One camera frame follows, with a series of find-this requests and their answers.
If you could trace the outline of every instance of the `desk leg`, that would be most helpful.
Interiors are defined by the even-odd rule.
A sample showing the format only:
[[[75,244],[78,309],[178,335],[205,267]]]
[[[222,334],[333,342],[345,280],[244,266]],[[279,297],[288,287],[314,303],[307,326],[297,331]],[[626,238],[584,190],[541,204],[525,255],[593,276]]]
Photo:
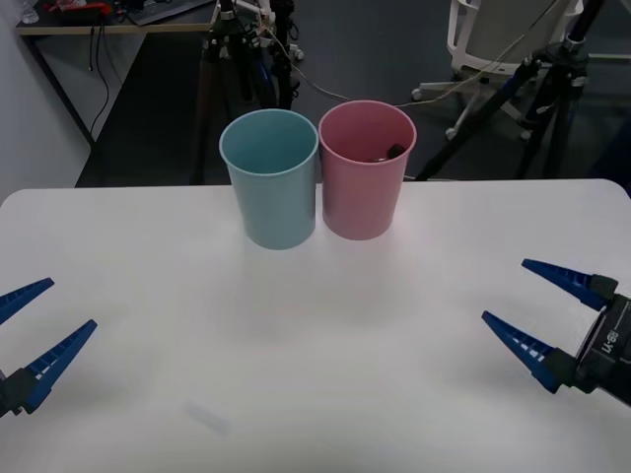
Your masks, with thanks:
[[[61,87],[61,84],[59,84],[59,81],[55,77],[54,72],[52,72],[52,69],[50,69],[50,66],[44,59],[43,55],[41,54],[41,51],[39,50],[36,44],[36,36],[28,36],[28,35],[22,36],[22,39],[24,40],[25,45],[27,46],[27,48],[33,55],[35,62],[37,63],[39,68],[43,71],[44,76],[46,76],[46,79],[48,79],[48,82],[50,83],[54,91],[57,93],[57,95],[63,102],[63,105],[66,107],[66,110],[68,110],[68,113],[70,113],[70,116],[72,116],[72,119],[74,120],[75,124],[79,127],[81,134],[90,145],[90,149],[94,151],[97,148],[97,143],[95,142],[95,139],[90,134],[90,130],[81,119],[81,116],[79,116],[79,112],[75,108],[75,105],[72,104],[72,102],[66,95],[66,91],[63,90],[63,87]]]

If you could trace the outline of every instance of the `table edge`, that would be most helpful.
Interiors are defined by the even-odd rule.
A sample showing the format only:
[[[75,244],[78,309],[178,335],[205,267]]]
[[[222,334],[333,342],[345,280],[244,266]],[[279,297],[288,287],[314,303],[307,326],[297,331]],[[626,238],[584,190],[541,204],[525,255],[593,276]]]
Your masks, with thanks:
[[[90,34],[92,27],[15,27],[19,36],[64,36]],[[151,34],[151,33],[196,33],[210,30],[210,23],[181,25],[111,25],[105,28],[106,34]]]

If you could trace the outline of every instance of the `white table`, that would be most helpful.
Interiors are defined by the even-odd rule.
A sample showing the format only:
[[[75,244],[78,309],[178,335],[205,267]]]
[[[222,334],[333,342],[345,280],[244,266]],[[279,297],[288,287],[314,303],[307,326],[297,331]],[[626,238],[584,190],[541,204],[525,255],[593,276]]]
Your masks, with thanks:
[[[596,313],[520,267],[622,281],[631,202],[605,181],[404,184],[384,236],[320,221],[261,249],[229,187],[34,190],[0,209],[5,372],[99,323],[2,473],[628,472],[631,409],[547,393],[484,309],[575,351]]]

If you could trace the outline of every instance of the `robotic arm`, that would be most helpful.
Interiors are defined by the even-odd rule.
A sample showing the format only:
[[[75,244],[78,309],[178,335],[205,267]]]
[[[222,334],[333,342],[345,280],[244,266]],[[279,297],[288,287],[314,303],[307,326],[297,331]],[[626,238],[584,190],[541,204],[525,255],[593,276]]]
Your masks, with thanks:
[[[0,325],[53,284],[48,278],[1,296]],[[32,414],[48,396],[52,385],[68,368],[96,328],[97,323],[89,320],[25,368],[20,368],[9,377],[0,372],[0,417],[9,411],[16,416],[23,410]]]
[[[551,393],[562,384],[587,394],[600,388],[631,407],[631,300],[614,293],[618,282],[531,259],[522,266],[599,311],[577,356],[540,342],[490,312],[484,312],[484,321]]]

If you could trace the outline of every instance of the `red object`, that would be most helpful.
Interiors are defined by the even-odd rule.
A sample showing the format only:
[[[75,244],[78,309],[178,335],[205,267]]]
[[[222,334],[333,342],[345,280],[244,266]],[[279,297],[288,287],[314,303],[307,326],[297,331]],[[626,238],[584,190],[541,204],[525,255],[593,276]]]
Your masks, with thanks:
[[[49,9],[48,9],[49,12],[52,12],[53,10],[54,10],[54,7],[49,7]],[[106,17],[108,15],[111,15],[111,13],[113,12],[113,9],[111,8],[111,5],[109,5],[107,3],[96,2],[96,3],[88,3],[87,5],[84,5],[83,7],[66,8],[65,10],[63,10],[63,13],[66,13],[66,12],[91,12],[91,11],[98,11],[99,13],[101,13],[101,15]]]

